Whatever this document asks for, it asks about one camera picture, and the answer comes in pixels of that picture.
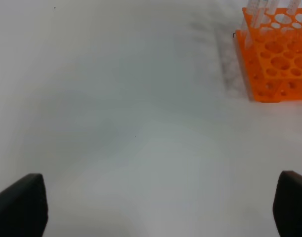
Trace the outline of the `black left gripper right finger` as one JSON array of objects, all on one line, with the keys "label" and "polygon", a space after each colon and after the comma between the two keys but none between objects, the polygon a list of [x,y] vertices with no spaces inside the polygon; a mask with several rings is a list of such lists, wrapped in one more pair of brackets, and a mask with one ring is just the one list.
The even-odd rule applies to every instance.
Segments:
[{"label": "black left gripper right finger", "polygon": [[302,175],[281,172],[272,211],[281,237],[302,237]]}]

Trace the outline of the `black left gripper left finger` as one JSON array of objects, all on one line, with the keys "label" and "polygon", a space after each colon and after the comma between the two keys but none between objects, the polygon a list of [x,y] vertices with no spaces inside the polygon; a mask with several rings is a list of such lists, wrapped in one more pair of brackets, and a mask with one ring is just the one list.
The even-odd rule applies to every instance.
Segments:
[{"label": "black left gripper left finger", "polygon": [[42,174],[30,173],[0,192],[0,237],[41,237],[47,222]]}]

